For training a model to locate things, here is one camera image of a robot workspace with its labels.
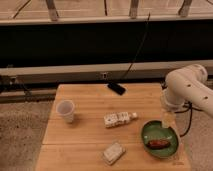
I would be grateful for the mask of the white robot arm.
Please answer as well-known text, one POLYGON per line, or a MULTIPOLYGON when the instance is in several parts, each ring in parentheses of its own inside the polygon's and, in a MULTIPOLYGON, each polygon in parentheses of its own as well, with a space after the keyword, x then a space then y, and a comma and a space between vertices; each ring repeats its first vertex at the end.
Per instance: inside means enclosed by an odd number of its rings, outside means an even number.
POLYGON ((162 127, 168 128, 174 113, 189 101, 213 118, 213 90, 205 85, 207 70, 199 64, 173 70, 165 77, 166 88, 161 95, 162 127))

